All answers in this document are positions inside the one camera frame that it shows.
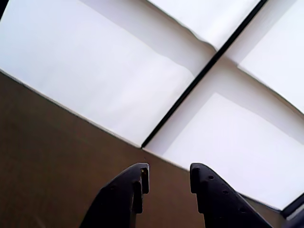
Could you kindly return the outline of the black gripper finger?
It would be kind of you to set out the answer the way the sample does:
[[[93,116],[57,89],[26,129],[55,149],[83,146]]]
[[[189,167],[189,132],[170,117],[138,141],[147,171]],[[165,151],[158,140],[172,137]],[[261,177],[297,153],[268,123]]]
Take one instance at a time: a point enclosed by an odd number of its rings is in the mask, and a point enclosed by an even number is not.
[[[150,166],[139,162],[103,186],[89,207],[81,228],[134,228],[150,190]]]
[[[270,228],[271,225],[224,179],[202,163],[190,165],[190,190],[206,228]]]

